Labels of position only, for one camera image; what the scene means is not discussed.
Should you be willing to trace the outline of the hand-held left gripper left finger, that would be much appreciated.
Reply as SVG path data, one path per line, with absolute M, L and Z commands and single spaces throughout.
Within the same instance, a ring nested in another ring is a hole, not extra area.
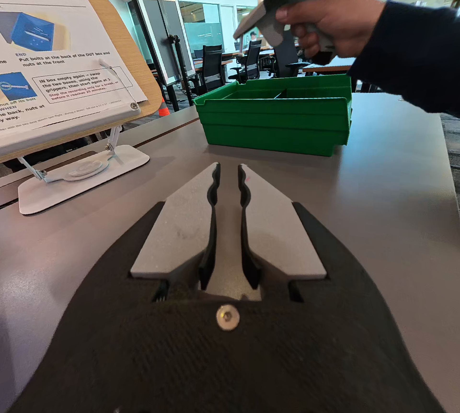
M 220 174 L 220 163 L 212 163 L 166 198 L 131 267 L 133 278 L 207 289 L 216 259 Z

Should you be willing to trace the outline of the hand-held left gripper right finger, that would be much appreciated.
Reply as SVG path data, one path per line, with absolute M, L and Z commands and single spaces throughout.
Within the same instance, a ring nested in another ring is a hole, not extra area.
M 238 166 L 238 187 L 242 269 L 251 288 L 326 278 L 293 201 L 246 164 Z

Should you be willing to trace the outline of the green plastic bin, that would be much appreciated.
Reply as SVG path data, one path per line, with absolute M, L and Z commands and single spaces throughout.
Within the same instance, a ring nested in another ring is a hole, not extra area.
M 208 144 L 330 157 L 348 142 L 345 74 L 233 82 L 193 101 Z

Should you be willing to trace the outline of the person's right forearm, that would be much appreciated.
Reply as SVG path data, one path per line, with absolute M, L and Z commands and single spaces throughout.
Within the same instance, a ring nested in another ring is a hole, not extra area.
M 348 76 L 428 113 L 460 116 L 460 19 L 454 9 L 388 0 Z

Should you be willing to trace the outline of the person's right hand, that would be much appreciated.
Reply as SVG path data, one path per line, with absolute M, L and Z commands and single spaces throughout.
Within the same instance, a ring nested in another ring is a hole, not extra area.
M 308 58 L 321 49 L 319 35 L 307 30 L 307 24 L 329 37 L 338 57 L 357 58 L 369 42 L 385 5 L 379 0 L 311 0 L 280 7 L 276 19 L 290 25 Z

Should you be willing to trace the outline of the black office chair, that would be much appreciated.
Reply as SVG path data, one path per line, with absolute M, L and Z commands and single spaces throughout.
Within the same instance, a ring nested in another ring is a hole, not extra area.
M 274 47 L 274 78 L 297 77 L 300 69 L 310 65 L 307 61 L 299 61 L 294 36 L 290 30 L 283 32 L 283 41 Z
M 197 95 L 208 93 L 225 85 L 222 53 L 222 45 L 203 46 L 202 68 L 199 73 L 200 85 L 196 88 Z
M 236 71 L 236 74 L 228 76 L 228 79 L 235 80 L 240 84 L 244 84 L 248 80 L 259 79 L 260 71 L 258 61 L 260 50 L 260 40 L 250 41 L 247 54 L 245 56 L 238 54 L 236 57 L 239 66 L 231 68 Z

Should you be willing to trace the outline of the wooden top office desk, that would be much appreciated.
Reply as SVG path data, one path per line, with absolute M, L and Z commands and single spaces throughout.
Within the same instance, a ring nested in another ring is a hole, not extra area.
M 340 58 L 335 56 L 327 65 L 310 64 L 302 69 L 306 76 L 317 73 L 323 75 L 346 74 L 353 65 L 355 58 Z

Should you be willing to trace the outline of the wooden document stand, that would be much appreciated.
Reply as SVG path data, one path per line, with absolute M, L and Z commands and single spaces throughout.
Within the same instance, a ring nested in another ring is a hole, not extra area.
M 16 157 L 33 177 L 18 187 L 19 211 L 22 215 L 33 215 L 69 200 L 82 192 L 93 189 L 109 180 L 117 178 L 146 164 L 149 157 L 134 150 L 130 145 L 118 145 L 121 125 L 141 115 L 141 106 L 150 106 L 147 88 L 141 87 L 140 75 L 153 76 L 133 38 L 121 20 L 118 12 L 107 0 L 89 0 L 101 20 L 114 47 L 123 59 L 130 74 L 146 96 L 139 102 L 139 114 L 131 117 L 102 117 L 89 122 L 89 116 L 51 124 L 29 133 L 12 134 L 1 137 L 1 159 Z M 71 140 L 91 134 L 91 130 L 111 129 L 104 150 L 86 158 L 81 158 L 63 167 L 47 171 L 40 170 L 27 161 L 27 155 L 42 151 Z

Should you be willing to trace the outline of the grey panel on stand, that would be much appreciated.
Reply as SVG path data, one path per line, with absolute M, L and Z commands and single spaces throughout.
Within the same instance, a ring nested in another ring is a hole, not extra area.
M 175 44 L 170 42 L 170 36 L 179 38 L 186 77 L 195 76 L 179 0 L 132 0 L 132 3 L 161 82 L 170 86 L 183 79 Z

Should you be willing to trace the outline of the printed instruction sheet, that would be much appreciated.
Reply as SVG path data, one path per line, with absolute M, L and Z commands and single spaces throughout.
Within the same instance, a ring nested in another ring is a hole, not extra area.
M 139 114 L 145 94 L 89 0 L 1 0 L 1 137 Z

